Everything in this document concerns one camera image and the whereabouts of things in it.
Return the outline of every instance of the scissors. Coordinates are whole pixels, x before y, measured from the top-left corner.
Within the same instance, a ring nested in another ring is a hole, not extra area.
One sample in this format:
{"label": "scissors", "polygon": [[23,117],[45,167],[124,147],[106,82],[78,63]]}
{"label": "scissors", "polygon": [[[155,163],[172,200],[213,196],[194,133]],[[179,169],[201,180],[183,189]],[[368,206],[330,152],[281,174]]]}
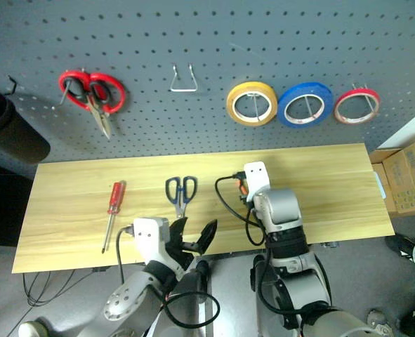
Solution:
{"label": "scissors", "polygon": [[[191,180],[193,182],[193,192],[192,195],[188,196],[188,188],[187,188],[187,182]],[[175,197],[171,196],[170,193],[170,184],[171,182],[176,182],[176,189],[175,189]],[[174,205],[176,209],[176,217],[182,218],[185,216],[185,208],[187,207],[187,204],[192,201],[193,197],[196,194],[198,188],[198,182],[196,177],[187,176],[182,179],[182,185],[180,184],[180,178],[179,177],[172,177],[169,178],[165,182],[165,193],[168,200]]]}
{"label": "scissors", "polygon": [[[110,86],[120,94],[119,102],[115,105],[113,105]],[[59,87],[64,93],[67,92],[68,98],[73,103],[92,114],[100,130],[107,139],[110,139],[112,126],[109,116],[124,105],[126,92],[123,85],[107,74],[97,72],[89,74],[79,70],[69,70],[60,75]]]}

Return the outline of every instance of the red screwdriver handle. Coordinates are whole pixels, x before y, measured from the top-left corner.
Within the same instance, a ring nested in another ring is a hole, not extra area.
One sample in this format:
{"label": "red screwdriver handle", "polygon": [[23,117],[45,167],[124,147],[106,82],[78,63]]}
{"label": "red screwdriver handle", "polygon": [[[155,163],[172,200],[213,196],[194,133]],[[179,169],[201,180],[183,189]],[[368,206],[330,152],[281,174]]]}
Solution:
{"label": "red screwdriver handle", "polygon": [[112,194],[110,195],[109,201],[109,214],[117,214],[121,201],[123,200],[124,190],[126,189],[126,181],[122,180],[116,182],[112,188]]}

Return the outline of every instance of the yellow tape roll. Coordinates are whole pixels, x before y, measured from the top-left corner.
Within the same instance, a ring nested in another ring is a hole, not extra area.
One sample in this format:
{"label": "yellow tape roll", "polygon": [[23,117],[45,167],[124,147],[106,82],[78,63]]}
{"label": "yellow tape roll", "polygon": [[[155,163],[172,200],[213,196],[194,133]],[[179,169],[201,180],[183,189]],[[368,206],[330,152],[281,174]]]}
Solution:
{"label": "yellow tape roll", "polygon": [[[239,98],[246,95],[260,95],[268,102],[267,110],[258,117],[248,117],[243,115],[235,105]],[[259,126],[267,124],[277,113],[277,98],[275,91],[263,82],[244,82],[234,87],[228,94],[226,109],[229,116],[237,123],[247,126]]]}

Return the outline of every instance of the white wall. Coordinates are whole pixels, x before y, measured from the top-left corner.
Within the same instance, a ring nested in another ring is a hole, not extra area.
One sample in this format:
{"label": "white wall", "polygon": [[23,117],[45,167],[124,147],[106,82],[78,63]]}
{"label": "white wall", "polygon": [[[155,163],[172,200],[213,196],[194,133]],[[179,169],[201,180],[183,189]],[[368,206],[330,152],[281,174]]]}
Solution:
{"label": "white wall", "polygon": [[410,143],[412,138],[415,138],[415,117],[378,148],[404,147]]}

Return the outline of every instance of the red scissors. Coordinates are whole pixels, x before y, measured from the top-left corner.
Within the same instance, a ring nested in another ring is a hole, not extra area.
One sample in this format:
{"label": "red scissors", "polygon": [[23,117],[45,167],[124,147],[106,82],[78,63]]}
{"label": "red scissors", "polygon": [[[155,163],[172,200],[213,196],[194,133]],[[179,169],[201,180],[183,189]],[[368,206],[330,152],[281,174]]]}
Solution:
{"label": "red scissors", "polygon": [[[67,92],[68,98],[74,104],[92,114],[100,130],[110,139],[112,127],[108,118],[124,105],[126,92],[123,85],[107,74],[69,70],[60,75],[59,87],[64,93]],[[120,95],[116,104],[113,103],[110,87]]]}

